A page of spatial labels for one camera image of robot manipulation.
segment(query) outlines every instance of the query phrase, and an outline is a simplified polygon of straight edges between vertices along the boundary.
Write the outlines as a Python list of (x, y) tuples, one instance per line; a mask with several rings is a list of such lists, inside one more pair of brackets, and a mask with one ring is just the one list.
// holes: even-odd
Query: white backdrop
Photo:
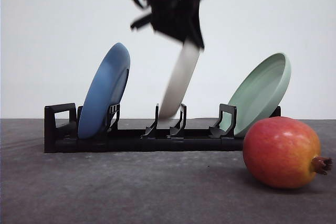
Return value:
[[(132, 0), (1, 0), (1, 117), (42, 118), (82, 105), (112, 45), (131, 56), (122, 118), (153, 118), (182, 44), (150, 26)], [(298, 119), (336, 119), (335, 0), (202, 0), (201, 53), (184, 99), (188, 117), (215, 117), (262, 60), (284, 52), (292, 78), (281, 106)]]

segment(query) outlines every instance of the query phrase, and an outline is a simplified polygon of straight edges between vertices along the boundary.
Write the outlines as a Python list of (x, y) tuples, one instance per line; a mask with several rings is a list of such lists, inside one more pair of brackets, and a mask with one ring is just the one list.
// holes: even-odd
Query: pomegranate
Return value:
[(257, 180), (276, 188), (299, 188), (311, 182), (316, 173), (326, 175), (332, 161), (320, 154), (316, 132), (284, 116), (256, 122), (244, 139), (247, 169)]

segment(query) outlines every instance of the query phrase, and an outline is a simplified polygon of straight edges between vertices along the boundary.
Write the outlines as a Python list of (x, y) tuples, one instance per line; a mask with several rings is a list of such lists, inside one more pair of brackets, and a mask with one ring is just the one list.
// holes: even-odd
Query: gray table surface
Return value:
[[(214, 119), (190, 121), (207, 126)], [(151, 120), (121, 120), (124, 128)], [(336, 120), (306, 120), (335, 158)], [(2, 223), (336, 223), (336, 173), (272, 189), (241, 152), (43, 153), (43, 120), (1, 120)]]

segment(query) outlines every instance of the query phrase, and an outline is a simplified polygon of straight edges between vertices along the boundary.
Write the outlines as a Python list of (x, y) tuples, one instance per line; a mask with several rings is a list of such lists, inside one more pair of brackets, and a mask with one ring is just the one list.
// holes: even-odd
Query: black dish rack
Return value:
[[(120, 105), (109, 106), (105, 128), (94, 137), (79, 139), (78, 122), (82, 106), (74, 103), (45, 106), (44, 152), (117, 152), (117, 151), (241, 151), (243, 138), (234, 136), (237, 119), (235, 106), (220, 104), (216, 123), (207, 129), (186, 129), (187, 107), (181, 104), (180, 119), (169, 129), (158, 129), (159, 104), (155, 107), (154, 122), (145, 129), (119, 129)], [(69, 123), (56, 126), (55, 114), (69, 111)], [(224, 112), (231, 115), (227, 130), (219, 128)], [(281, 116), (278, 106), (273, 116)]]

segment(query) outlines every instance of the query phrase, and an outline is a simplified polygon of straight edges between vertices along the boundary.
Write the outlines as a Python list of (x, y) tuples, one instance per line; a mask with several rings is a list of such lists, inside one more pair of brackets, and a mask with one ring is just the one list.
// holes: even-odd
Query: light green plate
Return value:
[[(234, 134), (244, 137), (257, 121), (269, 117), (284, 96), (291, 68), (284, 54), (274, 54), (260, 63), (242, 82), (229, 101), (237, 107), (237, 124)], [(231, 118), (224, 115), (219, 127), (226, 130)]]

